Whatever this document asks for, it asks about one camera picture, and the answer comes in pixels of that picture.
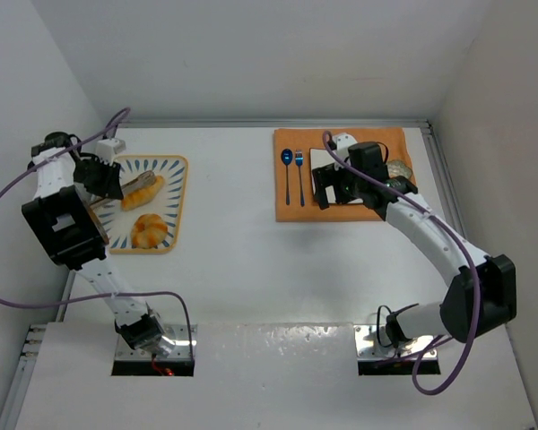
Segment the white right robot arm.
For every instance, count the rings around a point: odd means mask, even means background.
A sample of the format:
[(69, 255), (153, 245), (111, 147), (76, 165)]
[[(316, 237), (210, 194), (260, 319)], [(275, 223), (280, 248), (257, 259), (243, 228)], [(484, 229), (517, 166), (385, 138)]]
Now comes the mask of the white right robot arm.
[(360, 200), (398, 229), (436, 268), (447, 293), (440, 302), (409, 305), (390, 313), (377, 341), (385, 348), (430, 335), (465, 343), (516, 317), (516, 266), (504, 254), (491, 256), (471, 244), (437, 216), (406, 176), (391, 176), (387, 153), (378, 142), (352, 141), (341, 158), (342, 136), (324, 136), (333, 163), (312, 171), (320, 209)]

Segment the round croissant bread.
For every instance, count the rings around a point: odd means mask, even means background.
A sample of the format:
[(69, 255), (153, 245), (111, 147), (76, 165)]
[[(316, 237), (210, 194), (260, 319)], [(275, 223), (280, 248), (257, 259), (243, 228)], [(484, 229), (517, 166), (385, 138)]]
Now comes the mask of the round croissant bread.
[(168, 226), (161, 216), (148, 213), (140, 216), (131, 231), (133, 248), (150, 249), (159, 245), (168, 234)]

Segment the long croissant bread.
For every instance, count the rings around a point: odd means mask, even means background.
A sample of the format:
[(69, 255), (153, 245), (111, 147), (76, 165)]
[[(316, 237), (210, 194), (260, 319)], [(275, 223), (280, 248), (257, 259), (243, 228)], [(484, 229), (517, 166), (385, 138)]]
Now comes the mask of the long croissant bread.
[(120, 203), (122, 211), (132, 211), (151, 202), (165, 184), (163, 176), (156, 176), (155, 182), (127, 194)]

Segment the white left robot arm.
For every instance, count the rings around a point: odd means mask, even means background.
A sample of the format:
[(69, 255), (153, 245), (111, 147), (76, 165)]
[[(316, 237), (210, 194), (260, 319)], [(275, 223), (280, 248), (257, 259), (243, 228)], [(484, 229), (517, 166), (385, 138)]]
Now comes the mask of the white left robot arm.
[(30, 150), (29, 168), (38, 175), (37, 191), (22, 215), (50, 260), (92, 284), (114, 318), (117, 334), (131, 349), (167, 357), (175, 343), (160, 316), (133, 290), (108, 253), (109, 238), (91, 207), (91, 198), (117, 201), (152, 180), (142, 174), (121, 185), (117, 154), (124, 141), (104, 137), (94, 152), (84, 152), (71, 134), (53, 132)]

